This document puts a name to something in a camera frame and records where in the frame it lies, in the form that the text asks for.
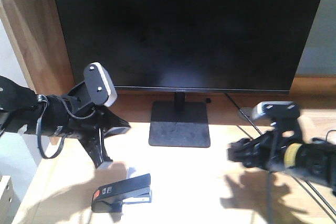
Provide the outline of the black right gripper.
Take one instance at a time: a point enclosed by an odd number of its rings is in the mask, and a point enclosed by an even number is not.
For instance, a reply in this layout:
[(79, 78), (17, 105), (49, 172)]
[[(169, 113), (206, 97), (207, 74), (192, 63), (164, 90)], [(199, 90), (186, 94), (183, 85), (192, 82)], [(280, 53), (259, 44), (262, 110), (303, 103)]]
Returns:
[(261, 154), (260, 144), (265, 136), (261, 135), (253, 140), (241, 138), (229, 144), (228, 159), (233, 162), (242, 163), (246, 168), (257, 167), (267, 169), (269, 172), (285, 170), (284, 155), (293, 143), (302, 143), (302, 130), (297, 119), (280, 119), (272, 121), (271, 147), (269, 158), (266, 160), (257, 154)]

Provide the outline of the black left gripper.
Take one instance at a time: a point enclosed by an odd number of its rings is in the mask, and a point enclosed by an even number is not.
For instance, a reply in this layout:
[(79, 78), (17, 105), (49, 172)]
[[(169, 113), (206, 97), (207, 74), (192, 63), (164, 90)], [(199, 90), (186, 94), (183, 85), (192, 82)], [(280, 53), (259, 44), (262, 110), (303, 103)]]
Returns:
[(81, 145), (91, 158), (95, 169), (107, 169), (113, 163), (104, 145), (104, 137), (125, 134), (130, 128), (129, 122), (112, 113), (108, 107), (95, 105), (89, 97), (85, 82), (73, 87), (62, 96), (71, 118), (81, 127), (100, 126), (102, 135), (86, 137)]

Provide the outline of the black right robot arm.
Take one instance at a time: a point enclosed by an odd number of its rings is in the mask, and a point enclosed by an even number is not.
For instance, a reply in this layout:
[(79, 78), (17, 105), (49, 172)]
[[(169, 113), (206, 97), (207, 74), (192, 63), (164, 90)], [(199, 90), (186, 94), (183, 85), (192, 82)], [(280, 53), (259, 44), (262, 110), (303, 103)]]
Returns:
[(227, 157), (247, 168), (284, 172), (295, 178), (328, 187), (335, 192), (335, 144), (321, 138), (302, 139), (297, 120), (272, 122), (273, 130), (254, 140), (230, 144)]

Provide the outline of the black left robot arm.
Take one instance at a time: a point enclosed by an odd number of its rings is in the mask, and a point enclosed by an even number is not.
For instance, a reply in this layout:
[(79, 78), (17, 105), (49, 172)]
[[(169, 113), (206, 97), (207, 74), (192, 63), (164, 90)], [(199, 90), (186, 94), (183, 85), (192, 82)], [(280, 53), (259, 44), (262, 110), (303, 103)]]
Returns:
[(112, 163), (104, 139), (124, 134), (130, 124), (113, 114), (105, 105), (91, 100), (85, 82), (67, 94), (43, 95), (1, 77), (1, 132), (35, 135), (42, 158), (41, 137), (59, 137), (60, 146), (51, 156), (60, 154), (66, 138), (74, 138), (90, 156), (96, 168)]

